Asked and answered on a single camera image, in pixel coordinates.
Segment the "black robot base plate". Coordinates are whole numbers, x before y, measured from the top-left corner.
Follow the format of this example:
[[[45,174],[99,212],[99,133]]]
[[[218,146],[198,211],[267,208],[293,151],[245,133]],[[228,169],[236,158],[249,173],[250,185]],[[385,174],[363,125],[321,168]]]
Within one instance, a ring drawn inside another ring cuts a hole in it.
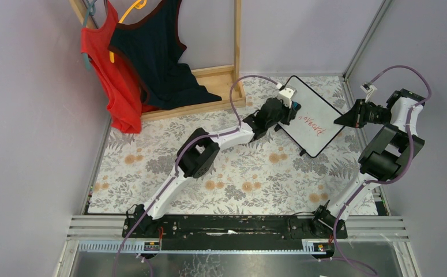
[[[161,243],[162,250],[215,250],[215,251],[287,251],[304,250],[304,244],[313,240],[312,249],[326,252],[333,240],[348,237],[344,227],[335,236],[315,237],[310,231],[313,216],[281,215],[164,215],[156,221],[151,235],[133,233],[128,228],[135,220],[126,217],[124,238],[147,238]]]

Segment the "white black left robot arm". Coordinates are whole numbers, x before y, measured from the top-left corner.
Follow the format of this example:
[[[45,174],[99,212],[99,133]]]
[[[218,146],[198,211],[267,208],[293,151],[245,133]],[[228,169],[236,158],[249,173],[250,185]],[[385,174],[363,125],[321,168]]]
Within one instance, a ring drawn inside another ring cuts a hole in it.
[[[289,125],[300,108],[299,103],[289,99],[269,98],[260,109],[238,119],[233,128],[218,132],[196,129],[178,150],[167,179],[146,203],[136,206],[135,222],[128,228],[127,236],[154,233],[156,221],[166,214],[174,197],[187,183],[205,175],[221,151],[259,140],[278,123]]]

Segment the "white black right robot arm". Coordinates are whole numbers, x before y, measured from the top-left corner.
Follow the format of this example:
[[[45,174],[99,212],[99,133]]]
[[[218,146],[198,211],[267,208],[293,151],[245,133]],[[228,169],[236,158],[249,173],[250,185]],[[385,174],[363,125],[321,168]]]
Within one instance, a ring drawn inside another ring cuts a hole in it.
[[[425,102],[424,97],[401,89],[394,91],[386,107],[358,99],[350,111],[335,120],[352,128],[362,128],[367,123],[380,124],[382,128],[361,153],[360,167],[353,179],[334,200],[314,212],[310,231],[315,237],[335,236],[361,199],[405,172],[425,144],[416,132],[416,121]]]

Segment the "black framed whiteboard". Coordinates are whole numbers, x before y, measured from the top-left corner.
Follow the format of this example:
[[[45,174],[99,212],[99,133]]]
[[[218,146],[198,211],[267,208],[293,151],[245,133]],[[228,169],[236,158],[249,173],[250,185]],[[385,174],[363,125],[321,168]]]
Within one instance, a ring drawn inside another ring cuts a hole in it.
[[[300,155],[316,158],[344,129],[335,120],[343,114],[298,76],[291,76],[286,87],[295,90],[294,102],[301,105],[289,125],[278,123],[275,131],[282,130],[300,147]]]

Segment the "blue and black eraser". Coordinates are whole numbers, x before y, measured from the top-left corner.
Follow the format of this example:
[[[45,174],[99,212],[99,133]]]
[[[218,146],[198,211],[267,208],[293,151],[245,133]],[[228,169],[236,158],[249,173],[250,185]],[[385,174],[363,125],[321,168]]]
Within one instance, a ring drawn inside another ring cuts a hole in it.
[[[300,110],[301,105],[298,102],[292,102],[292,109],[295,111]]]

